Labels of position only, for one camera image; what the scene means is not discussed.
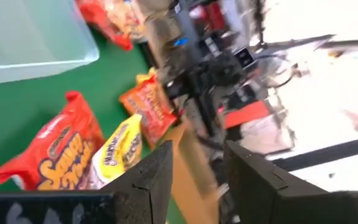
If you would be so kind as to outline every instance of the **famous amos cookie bag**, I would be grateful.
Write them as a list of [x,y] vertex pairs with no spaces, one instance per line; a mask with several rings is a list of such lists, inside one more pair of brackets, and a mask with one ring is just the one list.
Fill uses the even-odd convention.
[[89,188],[98,190],[136,165],[141,159],[140,121],[134,114],[122,122],[92,158]]
[[161,104],[158,85],[153,75],[119,97],[130,114],[142,115],[142,133],[151,149],[176,120],[170,109]]
[[103,134],[81,93],[69,91],[66,99],[28,148],[0,167],[0,184],[13,178],[24,190],[88,188],[88,167]]

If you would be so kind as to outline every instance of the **table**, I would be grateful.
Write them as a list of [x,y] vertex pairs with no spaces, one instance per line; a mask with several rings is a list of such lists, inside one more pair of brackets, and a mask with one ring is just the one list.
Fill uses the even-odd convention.
[[[82,92],[105,137],[128,117],[118,97],[135,85],[136,74],[147,72],[144,58],[137,48],[124,52],[94,30],[93,34],[100,50],[98,61],[52,77],[0,84],[0,165],[22,152],[38,130],[59,113],[68,90]],[[143,156],[148,153],[144,145]],[[0,185],[0,192],[15,190],[13,181]],[[173,200],[168,220],[184,223]]]

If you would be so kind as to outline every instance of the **snack bag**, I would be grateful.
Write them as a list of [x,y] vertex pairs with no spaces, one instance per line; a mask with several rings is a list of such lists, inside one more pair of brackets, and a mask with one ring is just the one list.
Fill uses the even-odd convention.
[[102,0],[108,19],[126,37],[136,42],[144,42],[144,26],[137,18],[132,1]]
[[123,34],[108,18],[107,5],[104,1],[76,0],[76,3],[87,23],[96,26],[109,40],[124,50],[133,49],[129,34]]
[[88,165],[104,143],[91,108],[77,91],[28,148],[0,167],[0,184],[9,178],[24,190],[87,189]]
[[[136,85],[141,84],[143,81],[149,80],[150,78],[155,77],[155,79],[157,80],[157,72],[155,71],[154,68],[150,68],[149,73],[147,75],[144,74],[138,74],[136,75]],[[161,85],[158,83],[158,85],[156,85],[156,90],[157,92],[157,96],[158,96],[158,100],[161,103],[161,107],[164,110],[169,111],[170,113],[172,113],[172,109],[171,106],[168,102],[167,97],[165,96],[164,90],[162,89]]]
[[141,115],[134,114],[122,122],[93,156],[89,173],[91,189],[102,188],[140,161],[142,152],[141,119]]
[[162,107],[158,100],[157,86],[157,79],[152,76],[119,97],[130,114],[142,115],[142,132],[151,149],[154,149],[157,141],[176,119]]

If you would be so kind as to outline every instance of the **clear plastic bin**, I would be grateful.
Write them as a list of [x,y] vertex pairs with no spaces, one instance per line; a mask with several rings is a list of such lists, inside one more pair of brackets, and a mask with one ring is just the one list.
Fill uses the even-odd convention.
[[0,83],[56,75],[98,58],[74,0],[0,0]]

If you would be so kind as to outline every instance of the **yellow snack bag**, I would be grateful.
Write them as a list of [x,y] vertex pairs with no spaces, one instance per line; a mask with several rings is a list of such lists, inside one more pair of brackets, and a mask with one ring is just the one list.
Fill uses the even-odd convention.
[[93,156],[89,172],[91,189],[102,188],[140,161],[141,119],[141,115],[134,114],[122,122]]

